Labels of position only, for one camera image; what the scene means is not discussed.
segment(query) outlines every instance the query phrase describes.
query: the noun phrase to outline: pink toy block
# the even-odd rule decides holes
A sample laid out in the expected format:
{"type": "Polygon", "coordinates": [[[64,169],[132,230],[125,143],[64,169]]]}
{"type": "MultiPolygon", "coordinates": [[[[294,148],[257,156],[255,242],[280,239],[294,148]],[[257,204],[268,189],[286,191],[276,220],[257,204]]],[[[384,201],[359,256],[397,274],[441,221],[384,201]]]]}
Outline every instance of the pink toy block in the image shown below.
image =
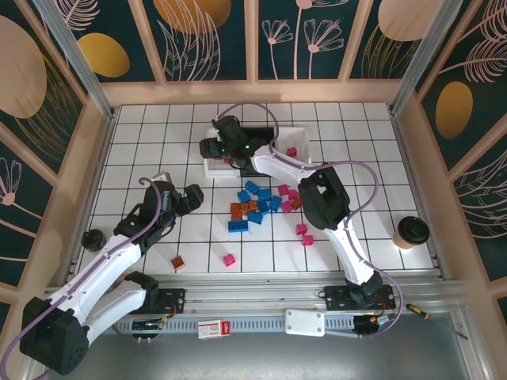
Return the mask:
{"type": "Polygon", "coordinates": [[[287,156],[289,156],[289,157],[295,157],[297,155],[298,155],[298,150],[295,147],[287,149],[287,156]]]}
{"type": "Polygon", "coordinates": [[[295,234],[296,235],[304,235],[306,232],[308,232],[308,227],[306,224],[298,224],[295,227],[295,234]]]}
{"type": "Polygon", "coordinates": [[[288,191],[288,199],[289,200],[297,200],[299,198],[299,193],[297,190],[289,190],[288,191]]]}
{"type": "Polygon", "coordinates": [[[223,258],[223,262],[226,267],[230,267],[232,264],[236,262],[236,259],[234,258],[234,255],[232,253],[229,253],[227,256],[223,258]]]}
{"type": "Polygon", "coordinates": [[[303,235],[303,241],[301,241],[303,247],[314,244],[314,237],[311,235],[303,235]]]}
{"type": "Polygon", "coordinates": [[[280,194],[280,196],[287,196],[288,186],[286,184],[281,184],[280,186],[278,186],[278,194],[280,194]]]}
{"type": "Polygon", "coordinates": [[[284,212],[284,214],[287,214],[288,212],[292,211],[292,203],[290,200],[283,202],[280,205],[280,207],[282,207],[282,211],[284,212]]]}

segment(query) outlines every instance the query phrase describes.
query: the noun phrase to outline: white grid tile floor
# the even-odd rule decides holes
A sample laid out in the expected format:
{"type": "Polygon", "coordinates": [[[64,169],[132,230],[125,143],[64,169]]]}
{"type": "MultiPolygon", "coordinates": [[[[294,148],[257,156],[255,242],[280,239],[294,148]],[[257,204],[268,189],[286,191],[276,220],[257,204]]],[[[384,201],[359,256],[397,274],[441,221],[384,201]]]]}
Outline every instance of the white grid tile floor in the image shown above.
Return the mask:
{"type": "MultiPolygon", "coordinates": [[[[204,203],[198,211],[177,221],[164,237],[128,272],[174,274],[170,260],[181,256],[185,267],[178,273],[237,272],[329,272],[343,267],[321,230],[310,225],[299,210],[290,214],[265,215],[261,226],[229,233],[231,202],[244,188],[246,179],[207,179],[198,142],[212,129],[211,119],[232,104],[136,105],[121,109],[109,156],[90,216],[90,228],[111,236],[114,226],[137,204],[144,189],[140,177],[160,171],[170,174],[178,191],[190,184],[203,189],[204,203]],[[315,242],[302,247],[295,225],[305,222],[315,242]],[[229,268],[223,257],[233,253],[236,264],[229,268]]],[[[379,193],[353,225],[364,251],[382,269],[431,269],[428,247],[401,252],[391,236],[399,220],[418,215],[393,127],[385,104],[285,103],[267,104],[284,126],[305,127],[310,136],[312,161],[359,160],[379,174],[379,193]]],[[[267,112],[253,105],[231,111],[246,127],[273,126],[267,112]]],[[[351,199],[351,209],[362,204],[373,191],[373,180],[362,168],[335,167],[351,199]]],[[[253,179],[277,194],[278,180],[253,179]]],[[[81,253],[77,272],[93,254],[81,253]]]]}

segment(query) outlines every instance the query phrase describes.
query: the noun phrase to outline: screwdriver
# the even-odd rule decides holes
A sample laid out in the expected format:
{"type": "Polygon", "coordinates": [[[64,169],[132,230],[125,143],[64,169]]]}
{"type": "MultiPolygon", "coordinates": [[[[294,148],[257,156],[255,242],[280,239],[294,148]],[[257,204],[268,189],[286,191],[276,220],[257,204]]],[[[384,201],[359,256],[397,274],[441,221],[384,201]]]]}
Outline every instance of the screwdriver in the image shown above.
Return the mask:
{"type": "Polygon", "coordinates": [[[437,323],[438,325],[442,326],[442,327],[445,327],[447,330],[449,331],[452,331],[453,333],[455,333],[457,336],[461,336],[462,338],[468,340],[468,336],[466,335],[463,335],[461,332],[457,332],[456,330],[454,330],[452,327],[449,327],[447,326],[445,323],[442,323],[440,321],[437,321],[436,319],[432,319],[429,317],[429,314],[422,311],[421,309],[419,309],[418,307],[412,305],[411,303],[407,303],[406,306],[405,306],[408,310],[410,310],[411,312],[413,313],[416,313],[417,315],[421,316],[422,319],[429,319],[435,323],[437,323]]]}

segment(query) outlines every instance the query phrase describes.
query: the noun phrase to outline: purple cable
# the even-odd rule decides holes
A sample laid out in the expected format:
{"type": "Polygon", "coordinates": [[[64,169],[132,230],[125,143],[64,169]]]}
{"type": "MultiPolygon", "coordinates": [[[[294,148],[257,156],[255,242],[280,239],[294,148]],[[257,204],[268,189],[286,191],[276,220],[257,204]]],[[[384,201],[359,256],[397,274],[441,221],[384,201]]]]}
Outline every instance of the purple cable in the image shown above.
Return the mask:
{"type": "Polygon", "coordinates": [[[296,168],[296,169],[312,170],[312,171],[313,170],[319,170],[319,169],[327,169],[327,168],[331,168],[331,167],[337,166],[337,165],[357,165],[357,166],[360,166],[362,168],[365,168],[372,175],[373,181],[374,181],[374,184],[375,184],[374,188],[373,188],[373,194],[372,194],[372,196],[362,206],[359,206],[355,211],[353,211],[353,213],[350,214],[345,219],[345,223],[344,224],[345,224],[345,233],[347,235],[347,238],[349,239],[349,243],[352,246],[354,253],[359,258],[360,262],[364,263],[366,266],[370,267],[374,271],[377,271],[378,273],[381,273],[384,276],[386,276],[396,286],[396,289],[398,289],[398,293],[399,293],[399,308],[398,308],[398,312],[396,313],[395,319],[385,329],[379,330],[378,332],[374,332],[373,334],[368,334],[368,336],[380,335],[380,334],[385,333],[388,329],[390,329],[391,327],[393,327],[396,324],[396,322],[398,321],[398,319],[402,315],[402,305],[404,303],[402,289],[399,286],[398,282],[393,278],[392,275],[384,272],[381,269],[378,269],[375,265],[373,265],[369,261],[365,260],[359,254],[359,252],[357,251],[357,248],[354,245],[354,242],[352,240],[352,236],[350,236],[350,232],[349,232],[349,223],[351,222],[352,218],[355,215],[359,214],[362,210],[364,210],[369,204],[371,204],[373,202],[375,196],[377,195],[377,192],[379,191],[379,178],[377,177],[377,173],[375,173],[375,171],[370,166],[368,166],[368,165],[366,165],[366,164],[364,164],[363,162],[360,162],[360,161],[336,161],[336,162],[329,162],[327,164],[323,164],[323,165],[319,165],[319,166],[309,166],[309,165],[306,165],[306,164],[296,165],[293,162],[287,160],[286,158],[281,157],[280,155],[276,154],[274,146],[275,146],[275,141],[278,139],[278,136],[280,134],[280,127],[278,125],[278,120],[276,120],[275,115],[265,105],[263,105],[261,103],[256,103],[254,101],[242,101],[240,103],[233,104],[231,107],[227,108],[225,111],[223,111],[221,114],[219,114],[217,116],[217,118],[218,119],[222,119],[230,110],[232,110],[232,109],[234,109],[234,108],[236,108],[236,107],[238,107],[240,105],[256,105],[257,107],[263,108],[271,116],[271,118],[273,119],[273,122],[275,123],[275,135],[273,137],[273,140],[271,140],[269,142],[269,151],[271,152],[271,154],[274,157],[278,158],[283,163],[285,163],[287,165],[290,165],[290,166],[292,166],[293,168],[296,168]]]}
{"type": "MultiPolygon", "coordinates": [[[[97,263],[95,263],[95,265],[87,273],[85,273],[83,275],[83,277],[79,281],[76,282],[76,284],[68,291],[69,295],[72,295],[76,291],[76,289],[79,287],[79,285],[81,285],[86,279],[88,279],[91,276],[91,274],[93,272],[95,272],[97,270],[100,263],[104,262],[104,260],[107,260],[109,257],[111,257],[111,255],[113,255],[119,249],[122,249],[127,244],[130,244],[135,239],[141,237],[157,222],[157,219],[160,215],[160,209],[162,207],[162,197],[160,195],[160,191],[158,190],[157,186],[155,185],[155,183],[152,180],[150,180],[146,177],[139,178],[140,184],[144,184],[145,182],[150,183],[150,186],[155,190],[155,194],[157,195],[157,211],[155,212],[155,215],[154,215],[153,219],[151,220],[151,222],[149,222],[146,227],[144,227],[140,232],[138,232],[134,236],[130,237],[128,240],[124,241],[123,243],[120,243],[116,247],[111,248],[111,250],[107,252],[108,256],[103,256],[99,261],[97,261],[97,263]]],[[[49,306],[49,308],[47,310],[45,310],[40,316],[35,318],[33,321],[31,321],[24,329],[21,330],[21,332],[19,334],[17,334],[17,336],[13,339],[13,341],[10,342],[9,346],[7,347],[6,351],[3,354],[2,361],[0,362],[0,377],[2,378],[2,380],[10,380],[9,376],[7,375],[7,360],[9,359],[10,354],[12,353],[12,351],[16,347],[16,345],[19,343],[21,338],[23,336],[25,336],[31,329],[33,329],[33,327],[36,324],[38,324],[40,321],[45,319],[46,316],[48,314],[50,314],[50,312],[52,312],[54,309],[56,309],[58,306],[60,306],[66,299],[67,299],[67,297],[63,296],[58,301],[56,301],[51,306],[49,306]]],[[[48,375],[49,371],[50,370],[47,369],[42,375],[38,376],[34,380],[41,380],[41,379],[45,378],[48,375]]]]}

